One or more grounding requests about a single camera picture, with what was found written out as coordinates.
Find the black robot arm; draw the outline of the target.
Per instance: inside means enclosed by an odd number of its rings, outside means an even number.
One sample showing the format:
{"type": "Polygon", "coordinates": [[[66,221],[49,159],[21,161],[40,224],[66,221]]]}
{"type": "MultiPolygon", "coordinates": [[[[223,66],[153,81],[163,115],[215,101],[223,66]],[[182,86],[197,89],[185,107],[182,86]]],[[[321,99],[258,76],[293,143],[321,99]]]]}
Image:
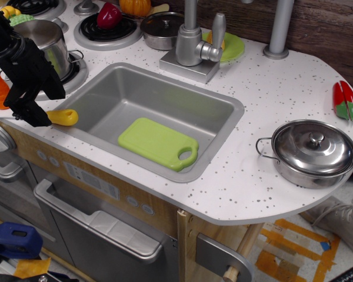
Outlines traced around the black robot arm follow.
{"type": "Polygon", "coordinates": [[[46,112],[35,101],[40,91],[51,100],[65,98],[63,84],[32,39],[16,33],[0,11],[0,69],[12,82],[4,106],[33,127],[50,126],[46,112]]]}

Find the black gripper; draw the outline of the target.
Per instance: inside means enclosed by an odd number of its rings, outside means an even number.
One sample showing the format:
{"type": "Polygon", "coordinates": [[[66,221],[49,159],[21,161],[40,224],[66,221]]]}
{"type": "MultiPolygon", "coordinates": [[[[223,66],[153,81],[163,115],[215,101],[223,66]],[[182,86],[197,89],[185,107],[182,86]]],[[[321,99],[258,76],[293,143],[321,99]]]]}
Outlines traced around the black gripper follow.
{"type": "Polygon", "coordinates": [[[0,39],[0,68],[12,82],[4,106],[12,110],[13,117],[33,127],[50,126],[35,98],[41,90],[50,100],[65,99],[66,92],[44,52],[31,39],[6,36],[0,39]]]}

